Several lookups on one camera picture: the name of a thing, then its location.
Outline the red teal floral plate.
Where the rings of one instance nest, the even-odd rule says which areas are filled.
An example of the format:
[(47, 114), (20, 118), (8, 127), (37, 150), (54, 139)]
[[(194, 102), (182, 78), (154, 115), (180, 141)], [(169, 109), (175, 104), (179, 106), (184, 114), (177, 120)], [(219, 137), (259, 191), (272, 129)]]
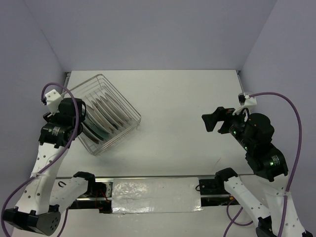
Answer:
[(88, 127), (84, 123), (82, 124), (82, 126), (84, 135), (95, 144), (99, 144), (99, 139), (88, 129)]

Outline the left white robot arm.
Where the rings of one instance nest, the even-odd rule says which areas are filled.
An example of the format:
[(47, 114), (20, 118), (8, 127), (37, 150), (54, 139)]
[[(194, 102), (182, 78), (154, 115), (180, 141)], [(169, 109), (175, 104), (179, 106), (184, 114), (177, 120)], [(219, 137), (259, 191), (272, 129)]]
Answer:
[(46, 125), (39, 137), (39, 149), (32, 174), (22, 185), (24, 192), (13, 208), (3, 207), (1, 224), (45, 236), (57, 230), (61, 214), (81, 195), (91, 197), (96, 193), (95, 176), (79, 171), (70, 181), (52, 194), (60, 165), (70, 144), (81, 134), (85, 120), (85, 102), (79, 98), (60, 101), (57, 113), (43, 116)]

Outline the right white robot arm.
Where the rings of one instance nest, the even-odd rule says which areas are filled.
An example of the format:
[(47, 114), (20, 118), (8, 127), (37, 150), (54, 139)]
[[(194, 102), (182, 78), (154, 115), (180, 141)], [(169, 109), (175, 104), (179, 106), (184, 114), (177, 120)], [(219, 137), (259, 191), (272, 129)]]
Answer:
[(247, 212), (256, 227), (256, 236), (311, 237), (312, 233), (300, 223), (286, 189), (288, 167), (282, 152), (272, 144), (275, 130), (270, 119), (260, 113), (249, 114), (247, 108), (235, 114), (233, 108), (224, 107), (201, 118), (207, 132), (212, 132), (221, 121), (218, 133), (231, 134), (246, 151), (245, 159), (262, 187), (267, 205), (245, 187), (232, 168), (216, 172), (214, 183), (218, 192), (231, 194)]

